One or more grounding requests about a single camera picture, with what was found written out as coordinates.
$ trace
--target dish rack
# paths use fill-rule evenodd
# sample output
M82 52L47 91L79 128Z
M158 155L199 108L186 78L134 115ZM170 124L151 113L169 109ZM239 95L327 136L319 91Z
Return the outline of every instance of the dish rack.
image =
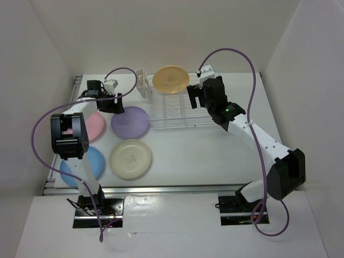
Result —
M165 94L156 90L153 86L153 75L147 74L147 118L155 129L187 128L214 125L205 108L192 109L189 95L186 89L176 94ZM199 83L196 73L189 73L189 85ZM165 83L166 89L173 85Z

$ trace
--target yellow plate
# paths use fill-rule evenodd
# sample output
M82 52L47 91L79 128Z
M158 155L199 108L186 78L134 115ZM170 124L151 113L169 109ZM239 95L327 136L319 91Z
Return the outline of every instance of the yellow plate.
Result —
M163 67L153 76L153 86L166 94L176 94L185 90L189 82L189 74L179 66Z

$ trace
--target purple cable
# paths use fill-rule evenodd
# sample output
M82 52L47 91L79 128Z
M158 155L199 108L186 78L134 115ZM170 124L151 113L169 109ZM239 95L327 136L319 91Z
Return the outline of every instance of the purple cable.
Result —
M131 71L134 75L135 75L135 83L134 83L134 86L126 93L124 93L122 96L120 96L120 98L123 98L124 96L128 95L130 92L132 92L135 87L136 87L136 84L138 82L138 76L137 74L135 73L135 71L133 69L130 69L130 68L127 68L127 67L119 67L119 68L116 68L114 70L112 70L111 72L109 72L105 79L112 73L114 73L115 71L118 71L118 70L122 70L122 69L125 69L125 70L129 70ZM58 172L60 174L63 174L63 175L66 175L66 176L70 176L76 180L79 180L80 182L83 183L83 185L85 185L90 197L91 197L91 201L92 201L92 205L94 207L94 210L95 210L95 214L96 214L96 217L97 217L97 220L98 220L98 224L99 224L99 228L101 229L101 234L99 236L99 241L100 242L103 242L103 232L104 230L109 226L111 225L113 222L115 222L116 220L110 222L104 229L103 229L103 226L102 226L102 222L101 222L101 219L100 219L100 216L99 216L99 213L98 213L98 209L97 209L97 205L96 205L96 202L93 198L93 195L91 193L91 190L90 188L88 187L88 185L84 182L84 180L82 180L80 177L77 177L75 175L72 175L72 174L69 174L69 173L65 173L63 171L60 171L56 168L53 168L51 167L48 163L46 163L43 159L41 159L41 157L38 155L37 151L36 151L36 148L34 146L34 133L36 131L36 128L37 126L39 125L39 123L47 116L49 115L50 113L54 112L55 110L57 109L61 109L61 108L64 108L66 106L70 106L70 105L75 105L75 104L79 104L79 103L83 103L83 102L91 102L91 101L111 101L111 100L115 100L119 98L118 96L117 97L112 97L112 98L100 98L100 99L86 99L86 100L83 100L83 101L75 101L75 102L72 102L72 103L69 103L69 104L64 104L64 105L60 105L60 106L57 106L49 111L47 111L46 113L44 113L38 120L37 122L34 124L33 128L32 128L32 132L31 132L31 148L32 148L32 152L33 154L35 155L35 157L38 159L39 162L41 162L45 167L47 167L48 169L51 169L52 171L55 171L55 172Z
M258 138L257 138L257 135L253 129L253 126L250 124L250 113L251 113L251 105L252 105L252 101L253 101L253 97L254 97L254 93L255 93L255 90L256 90L256 72L255 72L255 69L254 69L254 66L253 66L253 63L251 62L251 60L248 58L248 56L246 54L244 54L242 51L239 51L237 49L234 49L234 48L227 48L227 47L224 47L224 48L219 48L219 49L216 49L214 50L213 52L211 52L202 62L202 64L199 66L198 70L201 71L201 68L203 67L203 65L206 63L206 61L215 53L217 52L220 52L220 51L232 51L232 52L236 52L240 55L242 55L246 60L247 62L249 63L249 66L251 67L251 70L252 70L252 74L253 74L253 87L252 87L252 93L251 93L251 96L249 98L249 102L248 102L248 106L247 106L247 123L249 124L249 128L252 132L252 135L253 135L253 138L254 138L254 141L257 145L257 149L258 149L258 153L259 153L259 158L260 158L260 163L261 163L261 166L262 166L262 172L263 172L263 187L264 187L264 195L263 195L263 200L261 200L257 205L256 207L254 207L253 211L252 211L252 214L251 214L251 223L253 225L255 225L256 229L263 235L266 235L267 237L275 237L277 235L280 235L282 234L289 226L289 211L288 211L288 208L285 206L284 202L282 202L284 208L285 208L285 211L286 211L286 224L284 226L284 228L276 233L276 234L267 234L267 233L264 233L262 232L259 228L258 228L258 224L259 222L261 221L261 219L264 217L264 211L266 210L266 204L267 204L267 199L268 199L268 186L267 186L267 172L265 170L265 162L264 162L264 157L263 157L263 153L262 153L262 149L260 147L260 144L259 144L259 141L258 141ZM256 210L262 206L261 208L261 211L259 212L259 215L258 215L258 218L256 220L254 220L254 213L256 212Z

